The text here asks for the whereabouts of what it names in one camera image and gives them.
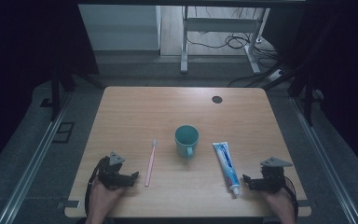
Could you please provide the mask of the dark curtain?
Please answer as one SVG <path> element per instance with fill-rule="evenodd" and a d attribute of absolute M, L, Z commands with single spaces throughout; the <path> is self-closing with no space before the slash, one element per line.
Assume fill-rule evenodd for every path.
<path fill-rule="evenodd" d="M 0 153 L 31 103 L 36 86 L 58 75 L 99 73 L 80 0 L 0 0 Z"/>
<path fill-rule="evenodd" d="M 304 13 L 296 48 L 309 51 L 326 25 L 330 30 L 289 92 L 302 91 L 312 75 L 313 88 L 324 96 L 322 111 L 358 157 L 358 0 L 316 1 Z"/>

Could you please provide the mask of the white cabinet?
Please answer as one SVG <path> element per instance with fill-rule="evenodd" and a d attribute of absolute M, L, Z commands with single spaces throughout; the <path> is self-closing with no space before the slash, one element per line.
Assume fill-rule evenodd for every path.
<path fill-rule="evenodd" d="M 160 6 L 78 5 L 93 50 L 159 50 Z"/>

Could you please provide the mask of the teal cup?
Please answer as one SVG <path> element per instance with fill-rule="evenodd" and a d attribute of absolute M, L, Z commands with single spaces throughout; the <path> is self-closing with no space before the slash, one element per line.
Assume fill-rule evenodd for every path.
<path fill-rule="evenodd" d="M 183 125 L 176 129 L 174 140 L 179 156 L 190 159 L 194 156 L 195 148 L 199 142 L 198 130 L 190 125 Z"/>

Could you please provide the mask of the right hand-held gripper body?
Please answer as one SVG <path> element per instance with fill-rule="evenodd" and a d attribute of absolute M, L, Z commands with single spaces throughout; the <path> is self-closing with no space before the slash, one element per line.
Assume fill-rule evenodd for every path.
<path fill-rule="evenodd" d="M 285 185 L 284 168 L 292 166 L 291 162 L 270 157 L 260 162 L 262 178 L 252 179 L 255 190 L 278 192 Z"/>

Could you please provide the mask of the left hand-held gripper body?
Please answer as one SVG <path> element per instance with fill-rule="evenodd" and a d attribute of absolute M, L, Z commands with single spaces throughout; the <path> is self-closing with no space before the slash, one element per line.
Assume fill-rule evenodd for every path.
<path fill-rule="evenodd" d="M 112 187 L 127 187 L 128 181 L 134 180 L 131 175 L 119 173 L 125 159 L 112 151 L 109 156 L 102 158 L 98 164 L 98 179 L 110 189 Z"/>

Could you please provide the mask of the white metal desk frame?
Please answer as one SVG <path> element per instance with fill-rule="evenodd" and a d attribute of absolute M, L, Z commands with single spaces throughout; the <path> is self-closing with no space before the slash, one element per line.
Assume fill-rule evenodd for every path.
<path fill-rule="evenodd" d="M 254 56 L 255 44 L 260 37 L 266 9 L 261 8 L 256 19 L 247 18 L 212 18 L 212 17 L 189 17 L 188 7 L 182 9 L 183 19 L 183 42 L 181 47 L 181 72 L 185 74 L 188 70 L 187 59 L 189 40 L 187 35 L 192 32 L 213 33 L 243 33 L 249 35 L 249 43 L 242 47 L 248 62 L 255 74 L 260 74 L 260 68 Z"/>

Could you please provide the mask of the grey table corner bracket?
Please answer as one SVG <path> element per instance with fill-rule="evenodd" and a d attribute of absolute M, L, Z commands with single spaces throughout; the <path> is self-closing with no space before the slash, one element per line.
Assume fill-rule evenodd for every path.
<path fill-rule="evenodd" d="M 80 205 L 79 200 L 60 200 L 57 204 L 58 209 L 65 208 L 78 208 Z"/>

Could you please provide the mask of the grey metal floor rail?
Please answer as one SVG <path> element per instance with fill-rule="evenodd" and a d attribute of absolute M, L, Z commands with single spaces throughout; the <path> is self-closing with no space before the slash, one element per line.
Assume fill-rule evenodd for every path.
<path fill-rule="evenodd" d="M 327 180 L 334 191 L 336 198 L 350 224 L 357 224 L 357 212 L 353 208 L 351 196 L 348 193 L 346 187 L 339 178 L 333 163 L 330 161 L 322 142 L 315 132 L 314 128 L 309 125 L 305 117 L 302 114 L 302 107 L 298 100 L 291 98 L 292 105 L 295 107 L 296 115 L 303 127 L 307 137 L 309 138 L 310 144 L 316 154 L 316 157 L 321 164 Z"/>
<path fill-rule="evenodd" d="M 68 105 L 71 101 L 72 93 L 66 93 L 62 97 L 62 102 L 60 103 L 61 110 L 58 112 L 58 115 L 51 121 L 48 125 L 47 130 L 45 131 L 41 142 L 39 143 L 36 151 L 28 163 L 26 169 L 21 175 L 16 187 L 12 191 L 8 201 L 0 214 L 0 224 L 12 224 L 20 211 L 22 203 L 25 200 L 25 197 L 34 182 L 34 178 L 44 160 L 48 149 L 52 143 L 53 137 L 58 131 L 59 125 L 62 122 L 62 119 L 67 111 Z"/>

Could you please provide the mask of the black metal stand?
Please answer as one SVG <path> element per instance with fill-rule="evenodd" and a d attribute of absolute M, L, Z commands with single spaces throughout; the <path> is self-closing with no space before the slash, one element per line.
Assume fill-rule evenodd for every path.
<path fill-rule="evenodd" d="M 53 67 L 50 76 L 51 97 L 44 99 L 40 105 L 41 107 L 51 108 L 52 115 L 50 120 L 54 121 L 62 111 L 60 87 L 63 87 L 65 92 L 73 92 L 76 89 L 73 76 L 77 76 L 102 90 L 105 88 L 104 84 L 92 77 L 92 75 L 98 74 L 99 72 L 89 72 L 69 63 L 57 63 Z"/>
<path fill-rule="evenodd" d="M 263 87 L 263 90 L 267 91 L 292 78 L 293 82 L 287 92 L 291 97 L 297 97 L 302 91 L 305 91 L 303 100 L 303 118 L 309 124 L 309 126 L 313 125 L 311 119 L 311 112 L 313 103 L 314 78 L 312 73 L 310 72 L 311 64 L 312 59 L 305 59 L 299 66 L 294 68 L 292 71 L 281 75 L 280 77 Z"/>

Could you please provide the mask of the pink toothbrush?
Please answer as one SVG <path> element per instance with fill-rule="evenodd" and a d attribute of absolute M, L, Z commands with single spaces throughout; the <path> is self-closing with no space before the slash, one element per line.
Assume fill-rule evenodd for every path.
<path fill-rule="evenodd" d="M 145 187 L 149 187 L 149 185 L 150 185 L 150 179 L 151 179 L 151 174 L 152 174 L 152 169 L 153 169 L 153 164 L 154 164 L 157 144 L 158 144 L 158 140 L 153 139 L 152 151 L 151 151 L 151 155 L 150 155 L 150 158 L 149 158 L 147 173 L 146 173 L 146 177 L 145 177 Z"/>

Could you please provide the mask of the white and blue toothpaste tube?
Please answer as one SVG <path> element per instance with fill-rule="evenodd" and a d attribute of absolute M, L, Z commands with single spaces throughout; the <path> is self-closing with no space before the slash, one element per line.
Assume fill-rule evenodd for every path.
<path fill-rule="evenodd" d="M 229 151 L 227 142 L 213 143 L 214 151 L 220 161 L 224 178 L 227 182 L 228 189 L 235 195 L 240 195 L 241 184 L 238 179 L 233 160 Z"/>

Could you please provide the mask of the person's right hand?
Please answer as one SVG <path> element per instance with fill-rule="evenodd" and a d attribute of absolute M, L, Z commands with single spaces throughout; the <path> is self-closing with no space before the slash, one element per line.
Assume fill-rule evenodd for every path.
<path fill-rule="evenodd" d="M 285 189 L 280 189 L 276 193 L 260 191 L 260 195 L 277 217 L 289 217 L 295 214 L 290 194 Z"/>

